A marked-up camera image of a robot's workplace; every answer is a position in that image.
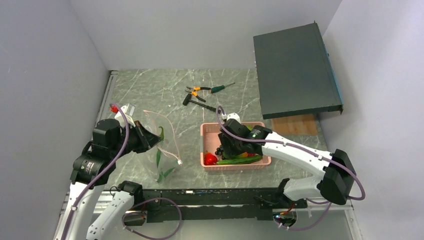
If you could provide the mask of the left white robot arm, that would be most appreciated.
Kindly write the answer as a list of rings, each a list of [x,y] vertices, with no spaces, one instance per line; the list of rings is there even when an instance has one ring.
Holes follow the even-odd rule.
[[[124,213],[144,203],[142,185],[123,181],[105,210],[92,220],[98,199],[120,157],[144,153],[155,147],[161,137],[145,129],[139,121],[125,125],[116,119],[100,120],[92,140],[73,163],[69,198],[55,235],[56,240],[103,240]]]

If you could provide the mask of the green chili pepper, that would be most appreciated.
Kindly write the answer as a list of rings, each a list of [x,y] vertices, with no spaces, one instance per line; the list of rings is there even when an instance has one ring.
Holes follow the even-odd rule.
[[[160,133],[159,133],[160,140],[163,141],[165,138],[164,128],[162,126],[159,126],[158,128],[160,129]]]

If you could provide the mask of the clear zip top bag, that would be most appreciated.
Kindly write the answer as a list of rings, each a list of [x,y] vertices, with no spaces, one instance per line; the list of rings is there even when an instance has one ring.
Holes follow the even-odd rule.
[[[157,183],[161,185],[168,182],[169,179],[174,176],[175,172],[180,170],[183,166],[183,160],[180,155],[180,144],[178,143],[178,138],[172,121],[167,116],[158,112],[144,110],[143,120],[146,123],[146,129],[158,136],[161,131],[158,127],[162,126],[164,128],[164,140],[153,147],[155,154],[153,155],[149,166],[149,172],[152,174],[155,182],[157,183],[156,153],[158,149],[164,152],[168,157],[174,157],[177,162],[177,167],[174,171],[163,182]]]

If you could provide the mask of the pink plastic basket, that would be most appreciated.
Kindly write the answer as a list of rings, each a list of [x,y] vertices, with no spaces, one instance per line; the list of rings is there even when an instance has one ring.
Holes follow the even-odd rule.
[[[205,171],[254,170],[263,169],[271,164],[271,157],[264,155],[261,160],[249,164],[206,165],[204,163],[205,154],[213,154],[221,144],[218,137],[218,134],[221,132],[220,129],[218,123],[203,123],[200,126],[200,136],[202,138],[200,145],[200,164]]]

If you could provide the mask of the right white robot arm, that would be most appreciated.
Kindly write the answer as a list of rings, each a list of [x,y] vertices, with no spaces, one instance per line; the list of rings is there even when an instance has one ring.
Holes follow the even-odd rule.
[[[231,151],[272,157],[291,163],[312,176],[303,179],[283,179],[275,194],[276,203],[287,208],[301,199],[324,198],[330,203],[345,205],[358,179],[348,154],[317,150],[296,143],[267,127],[248,128],[236,119],[220,124],[222,145]]]

